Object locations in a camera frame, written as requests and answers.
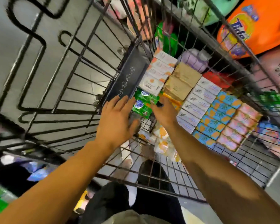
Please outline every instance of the orange detergent bottle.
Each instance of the orange detergent bottle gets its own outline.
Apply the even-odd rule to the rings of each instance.
[[[280,45],[280,0],[244,0],[227,19],[239,37],[259,54]],[[250,56],[222,25],[217,41],[234,59]]]

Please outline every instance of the shopping cart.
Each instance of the shopping cart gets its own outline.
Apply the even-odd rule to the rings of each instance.
[[[216,72],[218,77],[228,72],[228,76],[235,79],[233,85],[236,86],[224,77],[221,80],[231,86],[244,102],[280,128],[278,107],[267,107],[259,101],[262,91],[248,70],[251,63],[242,65],[232,59],[214,38],[223,24],[237,38],[237,44],[250,54],[250,60],[265,72],[258,58],[211,0],[204,0],[208,9],[203,20],[193,15],[198,0],[192,14],[184,8],[177,8],[177,0],[140,0],[142,6],[136,3],[139,0],[130,1],[135,9],[131,9],[131,2],[120,0],[130,22],[129,30],[127,20],[118,17],[112,0],[105,4],[101,0],[0,0],[0,14],[6,16],[7,12],[8,23],[12,23],[10,28],[26,36],[22,41],[16,38],[16,33],[10,34],[22,45],[14,62],[0,62],[5,70],[0,73],[4,77],[6,69],[9,69],[6,81],[0,79],[0,129],[5,130],[0,130],[0,154],[60,165],[82,149],[87,141],[93,140],[104,102],[115,95],[133,96],[158,48],[154,33],[160,21],[175,25],[177,52],[181,54],[189,48],[205,49],[212,56],[208,70]],[[27,15],[20,14],[23,9]],[[210,10],[220,20],[204,26]],[[48,24],[54,28],[48,30]],[[1,27],[4,27],[4,22],[0,22]],[[167,31],[163,32],[169,40],[172,39]],[[8,38],[0,34],[0,39],[8,46]],[[0,54],[9,55],[9,51],[4,53],[2,45]],[[267,79],[280,93],[280,87],[268,74]],[[153,116],[141,120],[141,128],[147,132],[151,132],[155,124]],[[260,134],[254,132],[237,152],[219,144],[214,150],[227,156],[238,169],[265,188],[280,171],[280,150],[272,148],[276,145],[273,142],[267,142],[269,147],[265,146],[266,142],[260,138]],[[134,160],[132,167],[126,169],[121,166],[121,151],[117,149],[97,173],[96,180],[101,184],[117,180],[163,194],[206,202],[184,166],[160,154],[155,154],[153,162],[163,167],[168,178],[162,178],[161,172],[159,177],[152,176],[151,172],[146,176],[150,180],[158,180],[159,185],[161,182],[171,183],[174,192],[150,187],[149,183],[138,184],[139,166],[145,157],[141,146],[146,144],[135,135],[130,140],[129,150]],[[124,179],[114,177],[113,173],[118,169],[127,172]]]

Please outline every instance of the green soap package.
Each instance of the green soap package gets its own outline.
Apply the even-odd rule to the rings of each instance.
[[[153,101],[154,104],[156,104],[158,102],[158,100],[160,99],[159,96],[154,96],[144,90],[141,90],[141,89],[138,89],[136,92],[135,92],[135,96],[136,100],[141,100],[145,103],[149,103],[150,104],[150,101]]]
[[[133,106],[132,110],[146,119],[148,119],[150,114],[153,112],[153,110],[147,107],[142,100],[136,100],[136,103]]]

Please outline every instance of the black pants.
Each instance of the black pants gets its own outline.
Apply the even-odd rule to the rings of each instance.
[[[142,163],[139,172],[168,179],[159,163],[147,160]],[[138,184],[148,185],[149,177],[139,175]],[[170,183],[151,178],[149,186],[174,192]],[[137,196],[132,207],[129,205],[129,191],[127,187],[118,182],[110,182],[103,186],[89,201],[83,214],[82,224],[101,224],[112,215],[133,209],[140,215],[152,215],[171,224],[185,224],[179,201],[176,197],[137,188]]]

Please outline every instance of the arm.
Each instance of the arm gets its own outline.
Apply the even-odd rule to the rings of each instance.
[[[224,224],[280,223],[280,206],[250,177],[209,150],[176,121],[168,99],[153,112],[195,184]]]
[[[97,171],[134,134],[139,122],[128,127],[128,115],[135,99],[127,101],[128,97],[119,101],[117,96],[107,102],[96,139],[12,202],[0,214],[0,224],[65,223]]]

